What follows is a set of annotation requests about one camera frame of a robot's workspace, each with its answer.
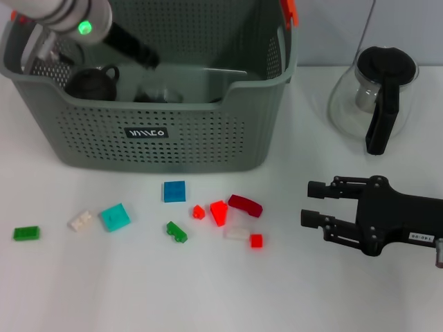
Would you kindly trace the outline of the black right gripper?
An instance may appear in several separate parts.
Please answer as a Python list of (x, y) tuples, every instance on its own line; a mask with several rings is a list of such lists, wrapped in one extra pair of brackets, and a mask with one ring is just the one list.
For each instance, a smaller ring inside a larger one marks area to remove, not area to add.
[(386, 177), (335, 176), (326, 183), (309, 181), (307, 196), (313, 199), (358, 200), (356, 226), (316, 211), (301, 210), (302, 227), (323, 229), (323, 239), (360, 248), (371, 257), (379, 256), (391, 243), (429, 248), (443, 239), (443, 199), (402, 194)]

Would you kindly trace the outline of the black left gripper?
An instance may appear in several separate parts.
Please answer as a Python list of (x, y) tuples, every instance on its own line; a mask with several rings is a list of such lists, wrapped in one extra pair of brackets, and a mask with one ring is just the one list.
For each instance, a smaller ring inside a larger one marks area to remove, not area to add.
[(115, 22), (102, 42), (145, 68), (156, 68), (160, 64), (159, 54), (152, 47)]

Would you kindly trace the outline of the white small toy brick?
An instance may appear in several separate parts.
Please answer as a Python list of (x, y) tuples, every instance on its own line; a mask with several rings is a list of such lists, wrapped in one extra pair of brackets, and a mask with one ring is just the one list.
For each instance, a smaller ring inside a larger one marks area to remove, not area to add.
[(92, 213), (89, 210), (85, 210), (77, 215), (74, 219), (67, 223), (68, 228), (74, 232), (83, 230), (86, 226), (90, 225), (93, 220)]

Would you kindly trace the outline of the green long toy brick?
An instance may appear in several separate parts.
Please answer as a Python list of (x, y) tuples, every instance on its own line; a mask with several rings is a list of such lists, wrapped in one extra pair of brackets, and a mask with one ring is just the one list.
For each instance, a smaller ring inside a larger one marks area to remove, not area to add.
[(15, 228), (12, 236), (12, 238), (15, 241), (32, 241), (32, 240), (38, 240), (39, 237), (40, 237), (39, 226)]

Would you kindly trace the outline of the grey perforated storage bin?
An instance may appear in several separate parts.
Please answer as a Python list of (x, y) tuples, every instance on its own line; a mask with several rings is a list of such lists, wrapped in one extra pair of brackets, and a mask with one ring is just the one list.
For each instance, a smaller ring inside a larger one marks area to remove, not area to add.
[[(297, 61), (297, 29), (280, 0), (109, 0), (117, 24), (160, 56), (147, 70), (105, 45), (60, 37), (62, 63), (22, 55), (34, 24), (10, 21), (0, 73), (11, 79), (57, 157), (122, 172), (240, 172), (267, 156), (282, 94)], [(115, 101), (71, 97), (78, 71), (117, 66)], [(140, 87), (182, 103), (134, 102)], [(221, 102), (210, 103), (215, 98)]]

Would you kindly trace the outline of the dark clay teapot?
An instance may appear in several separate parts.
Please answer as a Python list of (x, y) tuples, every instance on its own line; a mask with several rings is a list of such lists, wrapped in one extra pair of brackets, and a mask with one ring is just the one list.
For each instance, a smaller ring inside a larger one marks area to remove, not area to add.
[(102, 69), (86, 68), (78, 71), (65, 86), (71, 97), (82, 100), (115, 101), (120, 71), (108, 65)]

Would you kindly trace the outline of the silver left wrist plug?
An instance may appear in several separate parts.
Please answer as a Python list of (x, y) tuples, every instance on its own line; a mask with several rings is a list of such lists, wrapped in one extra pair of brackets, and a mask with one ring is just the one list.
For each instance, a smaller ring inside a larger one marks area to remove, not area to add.
[(42, 43), (38, 53), (37, 53), (37, 57), (41, 60), (46, 60), (50, 55), (51, 52), (53, 51), (53, 47), (55, 45), (57, 39), (57, 35), (51, 31), (47, 38), (44, 40), (44, 42)]

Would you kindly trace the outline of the dark red curved brick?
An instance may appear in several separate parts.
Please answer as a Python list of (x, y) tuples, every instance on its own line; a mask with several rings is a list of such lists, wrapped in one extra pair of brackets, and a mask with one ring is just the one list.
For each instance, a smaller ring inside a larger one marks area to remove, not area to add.
[(259, 203), (234, 194), (229, 198), (228, 205), (232, 208), (244, 211), (255, 218), (259, 218), (263, 212), (263, 207)]

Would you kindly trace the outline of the clear translucent toy brick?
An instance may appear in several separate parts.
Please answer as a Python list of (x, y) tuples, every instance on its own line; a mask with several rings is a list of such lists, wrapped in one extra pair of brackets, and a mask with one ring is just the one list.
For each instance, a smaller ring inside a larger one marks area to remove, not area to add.
[(236, 240), (236, 241), (248, 241), (250, 238), (250, 230), (243, 227), (231, 227), (228, 228), (224, 236), (226, 239)]

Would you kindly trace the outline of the orange-red slope brick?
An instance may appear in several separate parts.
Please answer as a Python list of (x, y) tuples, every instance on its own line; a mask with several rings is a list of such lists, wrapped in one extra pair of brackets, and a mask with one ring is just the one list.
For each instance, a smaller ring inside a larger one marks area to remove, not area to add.
[(217, 201), (210, 204), (210, 212), (218, 227), (226, 225), (228, 205), (224, 201)]

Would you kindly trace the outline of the blue square toy brick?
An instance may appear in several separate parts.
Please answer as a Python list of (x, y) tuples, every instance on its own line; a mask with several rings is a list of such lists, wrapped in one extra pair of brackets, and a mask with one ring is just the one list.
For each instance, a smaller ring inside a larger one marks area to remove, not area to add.
[(186, 202), (185, 181), (168, 181), (163, 184), (163, 202), (181, 203)]

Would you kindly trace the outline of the green small stepped brick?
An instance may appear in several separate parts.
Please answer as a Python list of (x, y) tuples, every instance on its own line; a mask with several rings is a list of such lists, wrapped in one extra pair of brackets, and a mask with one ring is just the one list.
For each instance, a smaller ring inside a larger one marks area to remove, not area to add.
[(188, 240), (187, 234), (178, 225), (176, 225), (172, 221), (167, 223), (166, 232), (177, 243), (185, 243)]

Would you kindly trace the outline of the teal square plate brick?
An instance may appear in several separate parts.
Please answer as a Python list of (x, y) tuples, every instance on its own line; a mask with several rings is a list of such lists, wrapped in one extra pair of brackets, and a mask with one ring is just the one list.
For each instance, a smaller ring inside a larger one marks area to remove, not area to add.
[(122, 203), (102, 211), (100, 218), (107, 232), (117, 231), (131, 223), (131, 219)]

